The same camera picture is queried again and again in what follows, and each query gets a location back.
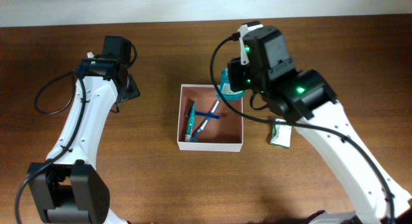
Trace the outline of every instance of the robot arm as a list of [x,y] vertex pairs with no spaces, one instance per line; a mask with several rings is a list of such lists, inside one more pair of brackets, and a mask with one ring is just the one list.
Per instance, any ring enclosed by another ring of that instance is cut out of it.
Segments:
[[[238,32],[241,57],[228,63],[231,90],[252,89],[260,93],[271,112],[284,117],[289,124],[326,127],[353,140],[384,177],[393,195],[395,217],[410,213],[411,195],[376,161],[352,128],[335,92],[321,75],[314,70],[295,69],[282,33],[257,21],[243,24]],[[388,195],[371,165],[356,148],[325,131],[305,127],[296,127],[296,130],[317,149],[355,207],[355,213],[335,216],[326,213],[311,223],[343,223],[355,219],[362,223],[381,223],[390,217]]]
[[[66,124],[46,163],[62,152],[62,146],[67,146],[82,104],[86,103],[79,130],[68,152],[29,183],[44,223],[129,223],[109,208],[109,189],[97,174],[96,156],[111,106],[140,95],[127,70],[131,65],[130,53],[128,40],[106,36],[103,54],[84,59],[78,67],[86,98],[78,80]],[[46,163],[32,163],[28,174]],[[67,178],[71,185],[61,184]]]

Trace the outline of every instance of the cable connector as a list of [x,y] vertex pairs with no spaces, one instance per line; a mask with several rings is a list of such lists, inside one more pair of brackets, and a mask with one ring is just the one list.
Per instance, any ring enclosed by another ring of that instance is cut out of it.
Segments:
[[232,33],[230,36],[230,41],[238,41],[240,38],[240,32]]

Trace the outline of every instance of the open box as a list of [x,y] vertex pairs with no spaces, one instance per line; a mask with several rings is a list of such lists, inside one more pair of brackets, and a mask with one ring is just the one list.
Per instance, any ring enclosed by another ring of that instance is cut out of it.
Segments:
[[[239,152],[243,145],[243,117],[231,111],[222,100],[214,112],[220,119],[211,118],[205,129],[197,136],[197,142],[185,142],[187,130],[187,111],[196,100],[196,110],[208,113],[216,98],[213,85],[183,84],[180,91],[180,108],[177,141],[180,150],[190,151],[229,151]],[[234,108],[243,112],[243,99],[229,102]],[[205,117],[196,115],[192,135],[201,126]]]

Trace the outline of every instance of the white and green package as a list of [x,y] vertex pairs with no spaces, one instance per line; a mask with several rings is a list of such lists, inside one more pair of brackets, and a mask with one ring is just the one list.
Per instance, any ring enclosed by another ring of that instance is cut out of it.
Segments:
[[[277,122],[286,122],[281,118],[275,119]],[[274,124],[272,128],[272,139],[270,145],[288,149],[290,147],[290,136],[292,135],[292,127],[288,125]]]

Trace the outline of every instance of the white background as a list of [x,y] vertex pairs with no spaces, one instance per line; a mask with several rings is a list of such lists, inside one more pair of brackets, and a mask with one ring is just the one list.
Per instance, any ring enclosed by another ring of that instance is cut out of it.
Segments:
[[412,13],[412,0],[0,0],[0,26]]

